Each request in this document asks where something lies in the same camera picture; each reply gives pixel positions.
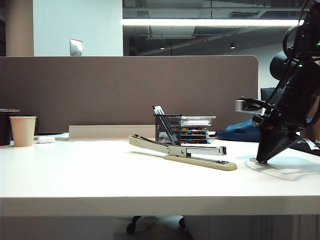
beige paper cup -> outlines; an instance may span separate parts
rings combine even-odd
[[[34,144],[36,118],[36,116],[10,116],[15,147],[27,147]]]

desk surface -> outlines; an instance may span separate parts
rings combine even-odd
[[[320,214],[320,157],[287,149],[259,165],[249,160],[257,143],[212,145],[227,155],[206,158],[238,169],[165,160],[127,141],[2,146],[1,215]]]

pen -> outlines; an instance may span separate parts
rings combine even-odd
[[[154,110],[154,113],[156,115],[160,115],[158,116],[159,119],[160,119],[160,122],[171,142],[171,144],[173,146],[176,146],[176,145],[180,145],[180,142],[178,141],[178,138],[176,136],[176,134],[174,133],[174,131],[172,130],[172,128],[170,127],[170,124],[168,122],[168,120],[166,119],[165,116],[161,116],[161,115],[165,115],[165,112],[163,111],[163,109],[161,108],[161,106],[152,106],[153,107],[153,110]]]

mesh pen holder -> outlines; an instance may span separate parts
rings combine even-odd
[[[181,114],[155,114],[155,140],[162,144],[181,145]]]

stapler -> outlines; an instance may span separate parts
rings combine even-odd
[[[165,153],[163,158],[186,164],[193,164],[207,168],[231,171],[237,169],[237,165],[229,161],[221,160],[205,160],[201,158],[191,157],[191,154],[205,154],[223,156],[227,154],[225,146],[207,147],[207,146],[181,146],[170,145],[150,140],[146,137],[134,134],[129,136],[129,143],[139,148],[150,149],[153,151]]]

